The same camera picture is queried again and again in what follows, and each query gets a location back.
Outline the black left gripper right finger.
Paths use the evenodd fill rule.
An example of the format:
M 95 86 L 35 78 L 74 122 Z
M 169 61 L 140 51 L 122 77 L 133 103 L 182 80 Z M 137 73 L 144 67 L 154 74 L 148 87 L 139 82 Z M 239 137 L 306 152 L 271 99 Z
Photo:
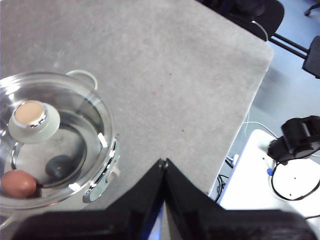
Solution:
M 184 240 L 311 240 L 313 230 L 297 213 L 226 210 L 165 160 L 166 204 Z

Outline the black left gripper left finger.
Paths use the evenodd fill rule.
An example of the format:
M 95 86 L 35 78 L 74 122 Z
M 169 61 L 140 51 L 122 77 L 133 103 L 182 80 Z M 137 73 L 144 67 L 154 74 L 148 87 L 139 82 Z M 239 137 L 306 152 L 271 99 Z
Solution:
M 15 240 L 146 240 L 164 203 L 166 161 L 159 159 L 126 193 L 102 210 L 51 211 L 28 217 Z

